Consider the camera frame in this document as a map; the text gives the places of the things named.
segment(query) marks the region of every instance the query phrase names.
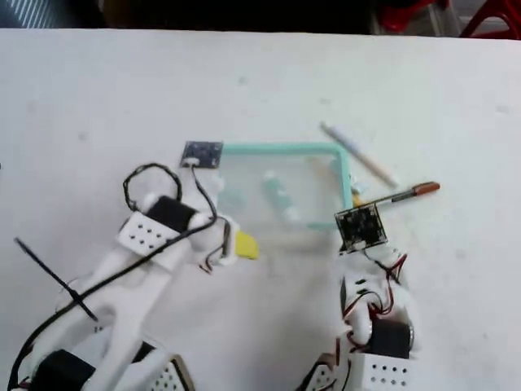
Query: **green object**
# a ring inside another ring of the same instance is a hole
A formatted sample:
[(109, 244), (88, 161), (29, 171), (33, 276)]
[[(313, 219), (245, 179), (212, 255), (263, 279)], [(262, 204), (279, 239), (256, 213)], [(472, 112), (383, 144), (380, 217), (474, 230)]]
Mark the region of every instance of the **green object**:
[[(351, 185), (349, 182), (348, 153), (336, 143), (225, 143), (222, 157), (226, 156), (332, 156), (335, 159), (334, 174), (340, 184), (341, 201), (344, 209), (352, 208)], [(310, 222), (308, 228), (324, 231), (336, 230), (334, 222)]]

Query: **black zip tie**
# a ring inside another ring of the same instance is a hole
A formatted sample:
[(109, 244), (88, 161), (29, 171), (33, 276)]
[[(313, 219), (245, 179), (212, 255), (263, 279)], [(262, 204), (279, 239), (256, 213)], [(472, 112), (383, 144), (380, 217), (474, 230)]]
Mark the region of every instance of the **black zip tie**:
[(33, 253), (33, 251), (29, 247), (27, 247), (27, 245), (24, 242), (22, 242), (19, 238), (15, 238), (15, 243), (18, 244), (22, 248), (24, 253), (29, 255), (29, 257), (33, 261), (35, 261), (48, 275), (50, 275), (50, 277), (52, 277), (57, 283), (59, 283), (63, 287), (63, 289), (65, 289), (68, 292), (68, 294), (71, 295), (72, 300), (76, 304), (78, 304), (85, 311), (85, 313), (89, 315), (89, 317), (92, 320), (98, 322), (98, 318), (85, 305), (78, 292), (76, 292), (74, 289), (71, 289), (60, 277), (58, 277), (51, 269), (49, 269), (49, 267), (45, 263), (43, 263), (43, 261), (40, 260), (40, 258), (38, 258), (38, 256), (35, 253)]

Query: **white pen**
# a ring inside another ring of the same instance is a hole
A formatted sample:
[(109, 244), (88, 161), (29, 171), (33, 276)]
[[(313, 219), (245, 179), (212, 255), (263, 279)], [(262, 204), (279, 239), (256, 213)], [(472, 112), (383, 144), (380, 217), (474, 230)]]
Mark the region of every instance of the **white pen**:
[(348, 150), (351, 155), (355, 156), (369, 171), (382, 179), (388, 186), (392, 188), (398, 187), (398, 181), (382, 167), (377, 165), (373, 159), (363, 153), (360, 148), (344, 134), (340, 133), (332, 126), (327, 126), (324, 122), (320, 123), (320, 129), (337, 143)]

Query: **yellow object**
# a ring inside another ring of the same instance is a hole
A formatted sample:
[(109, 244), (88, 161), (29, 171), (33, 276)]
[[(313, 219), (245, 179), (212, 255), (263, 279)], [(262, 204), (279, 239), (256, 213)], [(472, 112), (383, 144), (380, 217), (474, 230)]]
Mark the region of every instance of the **yellow object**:
[(257, 259), (259, 257), (259, 245), (253, 236), (242, 231), (235, 236), (235, 254), (238, 257)]
[(361, 200), (360, 196), (355, 193), (351, 193), (352, 197), (352, 206), (355, 208), (358, 208), (359, 206), (362, 206), (365, 202)]

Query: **yellow block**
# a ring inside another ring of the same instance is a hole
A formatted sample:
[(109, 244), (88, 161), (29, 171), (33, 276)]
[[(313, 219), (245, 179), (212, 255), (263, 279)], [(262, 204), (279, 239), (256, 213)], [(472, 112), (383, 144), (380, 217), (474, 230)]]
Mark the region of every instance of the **yellow block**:
[(257, 259), (259, 257), (259, 245), (253, 236), (242, 231), (235, 236), (235, 254), (238, 257)]

